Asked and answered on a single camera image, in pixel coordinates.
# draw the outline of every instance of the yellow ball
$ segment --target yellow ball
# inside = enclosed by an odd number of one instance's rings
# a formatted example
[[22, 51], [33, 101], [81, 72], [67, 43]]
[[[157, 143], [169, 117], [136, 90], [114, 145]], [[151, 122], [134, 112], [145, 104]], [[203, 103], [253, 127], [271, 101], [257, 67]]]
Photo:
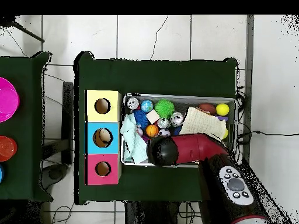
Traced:
[[227, 136], [228, 136], [228, 130], [227, 130], [227, 129], [225, 129], [225, 134], [224, 134], [224, 136], [223, 136], [222, 140], [223, 140], [223, 139], [225, 139]]
[[216, 112], [220, 116], [225, 116], [230, 111], [230, 108], [225, 103], [218, 104], [216, 107]]

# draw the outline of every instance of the green table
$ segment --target green table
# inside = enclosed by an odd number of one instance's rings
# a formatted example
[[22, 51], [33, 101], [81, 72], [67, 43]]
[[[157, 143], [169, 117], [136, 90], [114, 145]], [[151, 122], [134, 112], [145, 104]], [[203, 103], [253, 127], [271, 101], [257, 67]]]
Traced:
[[2, 165], [5, 177], [0, 184], [2, 200], [51, 201], [39, 184], [42, 157], [43, 68], [50, 54], [41, 52], [33, 58], [0, 57], [0, 77], [16, 88], [20, 105], [16, 113], [0, 123], [0, 135], [13, 138], [18, 151]]
[[192, 168], [123, 165], [118, 185], [84, 184], [84, 90], [157, 95], [235, 97], [237, 61], [96, 60], [81, 52], [75, 62], [75, 195], [91, 201], [201, 201], [199, 175]]

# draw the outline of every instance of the pink box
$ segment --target pink box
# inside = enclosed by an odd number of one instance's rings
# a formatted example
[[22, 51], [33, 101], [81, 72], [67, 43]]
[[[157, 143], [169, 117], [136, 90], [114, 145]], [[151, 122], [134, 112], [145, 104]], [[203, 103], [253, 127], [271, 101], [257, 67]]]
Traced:
[[[100, 162], [106, 162], [106, 164], [108, 164], [110, 172], [107, 176], [100, 176], [97, 174], [96, 165]], [[87, 182], [85, 181], [85, 184], [88, 186], [118, 184], [121, 175], [119, 154], [88, 155], [87, 169], [85, 169], [85, 171], [87, 171]]]

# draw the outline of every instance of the green spiky ball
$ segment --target green spiky ball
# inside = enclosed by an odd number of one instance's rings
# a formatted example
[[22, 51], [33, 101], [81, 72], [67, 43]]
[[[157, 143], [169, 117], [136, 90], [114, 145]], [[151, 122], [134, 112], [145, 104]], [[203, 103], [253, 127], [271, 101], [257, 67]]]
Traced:
[[161, 118], [170, 118], [175, 112], [175, 106], [169, 100], [159, 100], [155, 106], [155, 110]]

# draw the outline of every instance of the stacked toy boxes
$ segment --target stacked toy boxes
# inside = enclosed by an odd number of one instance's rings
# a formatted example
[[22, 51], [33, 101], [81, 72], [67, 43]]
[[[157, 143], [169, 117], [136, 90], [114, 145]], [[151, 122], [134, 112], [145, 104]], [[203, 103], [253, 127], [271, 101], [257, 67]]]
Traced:
[[85, 91], [85, 184], [118, 184], [121, 94]]

